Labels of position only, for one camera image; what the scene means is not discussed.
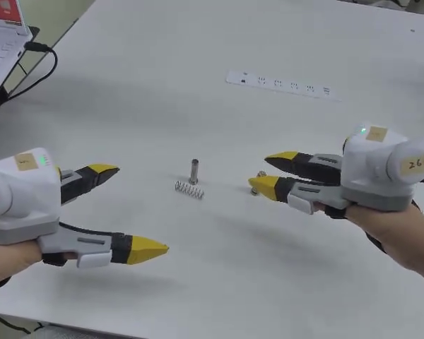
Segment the gray gripper handle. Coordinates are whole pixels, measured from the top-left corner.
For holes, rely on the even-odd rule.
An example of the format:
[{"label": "gray gripper handle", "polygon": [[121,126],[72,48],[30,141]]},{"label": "gray gripper handle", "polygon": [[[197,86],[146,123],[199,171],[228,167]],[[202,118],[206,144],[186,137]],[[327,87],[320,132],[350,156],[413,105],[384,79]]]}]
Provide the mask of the gray gripper handle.
[{"label": "gray gripper handle", "polygon": [[59,226],[55,233],[38,237],[37,242],[44,254],[77,254],[79,268],[106,266],[112,260],[111,235],[89,234]]}]

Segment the finger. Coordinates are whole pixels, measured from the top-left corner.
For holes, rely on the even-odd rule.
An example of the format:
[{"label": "finger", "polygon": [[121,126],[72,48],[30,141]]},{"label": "finger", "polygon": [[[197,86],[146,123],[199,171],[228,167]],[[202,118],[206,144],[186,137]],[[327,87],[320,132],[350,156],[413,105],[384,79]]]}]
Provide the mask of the finger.
[{"label": "finger", "polygon": [[74,252],[67,252],[63,255],[63,257],[66,260],[74,260],[74,259],[78,258],[78,255],[77,255],[77,253],[74,253]]}]

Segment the metal pin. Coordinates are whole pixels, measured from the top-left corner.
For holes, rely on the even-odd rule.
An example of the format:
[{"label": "metal pin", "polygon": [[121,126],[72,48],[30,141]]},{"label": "metal pin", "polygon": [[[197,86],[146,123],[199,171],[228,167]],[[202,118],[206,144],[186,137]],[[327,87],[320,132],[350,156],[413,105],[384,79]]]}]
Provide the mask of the metal pin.
[{"label": "metal pin", "polygon": [[[259,173],[257,174],[257,176],[256,177],[266,177],[267,176],[267,173],[265,173],[264,171],[259,171]],[[257,189],[255,189],[254,187],[252,188],[252,190],[251,190],[251,192],[252,192],[252,194],[254,195],[254,196],[257,196],[257,195],[259,195],[259,192],[257,191]]]},{"label": "metal pin", "polygon": [[192,160],[192,171],[190,173],[190,179],[189,179],[189,183],[191,185],[198,184],[198,166],[199,166],[199,160],[193,159]]}]

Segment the white table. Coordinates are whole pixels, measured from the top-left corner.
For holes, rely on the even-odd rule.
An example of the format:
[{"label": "white table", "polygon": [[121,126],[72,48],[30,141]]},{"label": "white table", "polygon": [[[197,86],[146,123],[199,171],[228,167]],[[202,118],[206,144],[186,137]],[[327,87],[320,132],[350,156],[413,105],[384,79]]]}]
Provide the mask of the white table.
[{"label": "white table", "polygon": [[[139,266],[38,264],[0,289],[0,314],[151,339],[424,338],[421,277],[349,222],[247,185],[279,174],[266,155],[339,153],[362,120],[424,134],[424,16],[338,1],[97,0],[56,50],[55,74],[0,109],[0,158],[44,146],[63,168],[119,165],[62,219],[170,251]],[[230,69],[323,83],[342,101],[230,85]],[[203,201],[173,187],[194,157]],[[424,186],[416,199],[424,210]]]}]

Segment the power strip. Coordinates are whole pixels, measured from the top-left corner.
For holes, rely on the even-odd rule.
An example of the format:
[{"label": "power strip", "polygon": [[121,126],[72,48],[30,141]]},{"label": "power strip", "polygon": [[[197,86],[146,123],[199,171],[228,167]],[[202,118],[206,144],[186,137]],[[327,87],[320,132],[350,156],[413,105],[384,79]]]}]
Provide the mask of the power strip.
[{"label": "power strip", "polygon": [[265,90],[275,90],[276,92],[340,101],[330,87],[304,84],[298,81],[282,80],[279,78],[268,78],[266,76],[257,76],[247,72],[229,71],[226,82],[235,85],[262,88]]}]

